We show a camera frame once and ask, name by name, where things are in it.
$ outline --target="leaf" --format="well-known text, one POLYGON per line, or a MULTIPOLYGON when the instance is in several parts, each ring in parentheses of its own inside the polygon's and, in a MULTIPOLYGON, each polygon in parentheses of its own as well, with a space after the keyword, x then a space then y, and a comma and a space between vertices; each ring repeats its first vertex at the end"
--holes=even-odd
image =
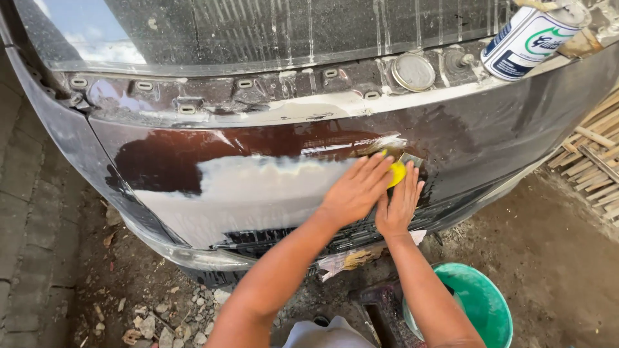
POLYGON ((103 245, 105 245, 106 248, 109 248, 110 245, 112 244, 112 238, 114 238, 115 234, 116 234, 116 232, 114 232, 111 235, 105 237, 105 239, 103 240, 103 245))

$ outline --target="green bucket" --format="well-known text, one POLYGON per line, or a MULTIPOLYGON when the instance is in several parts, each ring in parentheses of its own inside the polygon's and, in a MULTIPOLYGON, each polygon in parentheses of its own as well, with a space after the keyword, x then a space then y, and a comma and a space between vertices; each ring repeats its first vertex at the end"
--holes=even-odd
MULTIPOLYGON (((469 317, 487 348, 508 348, 514 333, 507 302, 488 277, 473 267, 461 263, 442 263, 433 266, 443 284, 454 289, 454 298, 469 317)), ((403 303, 404 321, 421 340, 423 336, 410 310, 403 303)))

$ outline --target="hand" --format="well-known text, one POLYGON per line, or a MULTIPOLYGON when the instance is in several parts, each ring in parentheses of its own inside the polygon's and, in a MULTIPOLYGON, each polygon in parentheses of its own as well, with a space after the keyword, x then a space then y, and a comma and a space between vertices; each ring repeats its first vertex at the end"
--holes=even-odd
POLYGON ((387 190, 393 177, 389 170, 393 161, 393 156, 384 158, 381 153, 358 159, 324 195, 316 214, 329 219, 337 228, 366 217, 387 190))
POLYGON ((376 228, 385 239, 409 234, 409 224, 415 215, 423 181, 419 181, 419 168, 413 168, 413 162, 406 164, 406 176, 393 189, 391 203, 385 191, 378 199, 376 211, 376 228))

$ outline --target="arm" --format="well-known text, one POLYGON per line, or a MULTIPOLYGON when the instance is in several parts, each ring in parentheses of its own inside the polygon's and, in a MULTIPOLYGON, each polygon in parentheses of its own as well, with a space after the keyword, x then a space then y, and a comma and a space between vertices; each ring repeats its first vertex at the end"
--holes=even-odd
POLYGON ((380 197, 376 227, 387 242, 406 302, 428 347, 485 347, 408 231, 424 184, 423 181, 417 182, 418 176, 419 169, 413 169, 412 162, 409 162, 406 177, 394 188, 391 203, 386 193, 380 197))
POLYGON ((333 185, 316 212, 249 270, 222 307, 208 347, 269 346, 271 324, 308 266, 341 227, 362 219, 391 181, 393 157, 362 157, 333 185))

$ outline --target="mounting hole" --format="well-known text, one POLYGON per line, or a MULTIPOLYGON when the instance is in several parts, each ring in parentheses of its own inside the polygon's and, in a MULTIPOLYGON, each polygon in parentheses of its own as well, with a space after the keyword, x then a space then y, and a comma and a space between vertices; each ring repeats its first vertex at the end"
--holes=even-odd
POLYGON ((364 96, 364 98, 366 98, 367 100, 376 100, 376 99, 379 99, 380 97, 381 97, 381 94, 373 90, 366 93, 364 96))
POLYGON ((88 81, 82 77, 74 77, 71 79, 71 85, 77 88, 84 88, 88 86, 88 81))
POLYGON ((152 82, 146 82, 146 81, 139 81, 138 83, 136 83, 136 87, 139 90, 152 90, 153 89, 153 83, 152 82))
POLYGON ((196 113, 196 107, 193 105, 188 105, 188 104, 179 105, 178 112, 185 114, 185 115, 193 115, 196 113))
POLYGON ((238 88, 252 88, 254 87, 254 82, 252 80, 240 80, 236 85, 238 88))
POLYGON ((326 77, 332 78, 337 76, 337 69, 328 69, 324 71, 326 77))

